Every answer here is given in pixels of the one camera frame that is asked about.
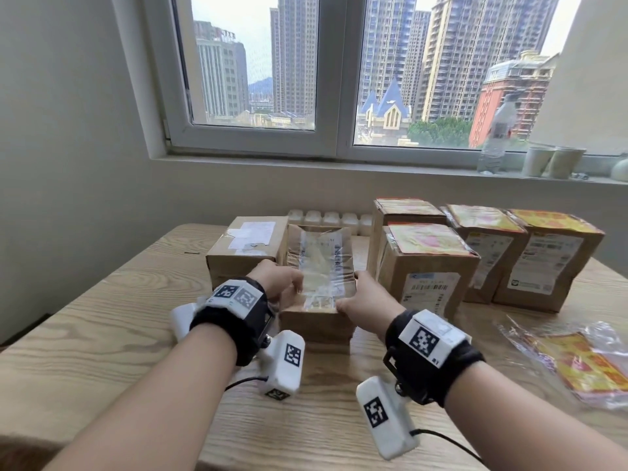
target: blue spire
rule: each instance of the blue spire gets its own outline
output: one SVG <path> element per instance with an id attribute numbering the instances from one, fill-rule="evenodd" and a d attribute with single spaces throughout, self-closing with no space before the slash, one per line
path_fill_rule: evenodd
<path id="1" fill-rule="evenodd" d="M 369 107 L 373 106 L 373 112 L 377 110 L 377 97 L 375 97 L 375 92 L 369 92 L 369 96 L 366 98 L 364 105 L 360 109 L 360 113 L 366 113 L 369 110 Z"/>
<path id="2" fill-rule="evenodd" d="M 408 112 L 408 108 L 403 104 L 403 99 L 401 98 L 401 90 L 399 89 L 399 83 L 397 79 L 393 79 L 386 89 L 386 93 L 384 94 L 384 98 L 382 102 L 379 104 L 379 107 L 374 107 L 373 110 L 375 112 L 376 117 L 384 117 L 384 114 L 388 112 L 388 110 L 394 105 L 397 104 L 397 109 L 401 112 L 401 118 L 406 118 L 410 116 Z"/>

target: person's left arm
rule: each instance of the person's left arm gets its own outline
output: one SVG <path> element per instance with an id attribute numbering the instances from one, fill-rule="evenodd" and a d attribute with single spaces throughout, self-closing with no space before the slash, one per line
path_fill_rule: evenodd
<path id="1" fill-rule="evenodd" d="M 270 300 L 300 289 L 302 273 L 264 260 L 249 275 Z M 94 422 L 46 471 L 192 470 L 236 366 L 236 345 L 200 324 Z"/>

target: wooden table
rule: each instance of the wooden table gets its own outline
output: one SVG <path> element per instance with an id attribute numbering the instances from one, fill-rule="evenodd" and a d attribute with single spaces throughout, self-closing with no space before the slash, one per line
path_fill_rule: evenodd
<path id="1" fill-rule="evenodd" d="M 6 437 L 69 442 L 125 388 L 173 347 L 168 312 L 210 290 L 204 254 L 224 227 L 183 225 L 70 303 L 0 354 L 0 455 Z M 368 238 L 354 237 L 356 269 L 365 267 Z M 558 316 L 463 304 L 457 323 L 497 367 L 533 393 L 628 446 L 628 414 L 587 409 L 549 385 L 498 332 L 505 312 L 519 323 L 574 320 L 610 323 L 628 339 L 628 281 L 591 260 Z M 356 402 L 356 386 L 387 374 L 384 349 L 357 330 L 350 355 L 327 350 L 305 354 L 301 393 L 276 402 L 245 384 L 225 393 L 201 461 L 228 469 L 482 469 L 464 452 L 426 436 L 420 448 L 387 463 L 379 458 Z M 238 377 L 253 375 L 251 364 Z M 417 427 L 463 443 L 436 405 L 411 405 Z M 36 450 L 38 446 L 27 445 Z"/>

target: cardboard box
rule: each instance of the cardboard box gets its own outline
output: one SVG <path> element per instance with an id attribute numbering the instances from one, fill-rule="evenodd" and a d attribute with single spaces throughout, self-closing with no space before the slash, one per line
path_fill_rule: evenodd
<path id="1" fill-rule="evenodd" d="M 480 255 L 463 300 L 489 304 L 528 244 L 528 232 L 498 208 L 446 205 L 441 209 L 451 228 Z"/>
<path id="2" fill-rule="evenodd" d="M 407 309 L 451 321 L 480 256 L 445 225 L 383 227 L 377 280 Z"/>
<path id="3" fill-rule="evenodd" d="M 604 232 L 566 213 L 509 210 L 530 239 L 493 302 L 559 312 L 574 278 L 602 241 Z"/>
<path id="4" fill-rule="evenodd" d="M 335 301 L 356 293 L 351 229 L 288 225 L 286 264 L 303 271 L 303 293 L 279 314 L 281 330 L 306 342 L 348 345 L 356 327 Z"/>
<path id="5" fill-rule="evenodd" d="M 366 270 L 375 277 L 382 227 L 395 223 L 447 224 L 445 214 L 431 203 L 417 198 L 378 198 L 374 201 L 373 224 Z"/>
<path id="6" fill-rule="evenodd" d="M 205 256 L 212 287 L 246 276 L 263 259 L 284 261 L 287 226 L 288 217 L 237 217 Z"/>

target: red building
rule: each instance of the red building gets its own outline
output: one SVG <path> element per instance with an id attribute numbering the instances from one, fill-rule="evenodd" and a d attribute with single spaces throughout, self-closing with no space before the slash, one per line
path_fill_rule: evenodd
<path id="1" fill-rule="evenodd" d="M 524 51 L 521 59 L 500 62 L 489 69 L 475 110 L 469 135 L 470 148 L 478 148 L 484 143 L 504 96 L 515 91 L 524 91 L 525 94 L 519 98 L 521 106 L 513 137 L 521 140 L 530 138 L 558 58 L 559 54 L 549 57 L 540 56 L 535 51 Z"/>

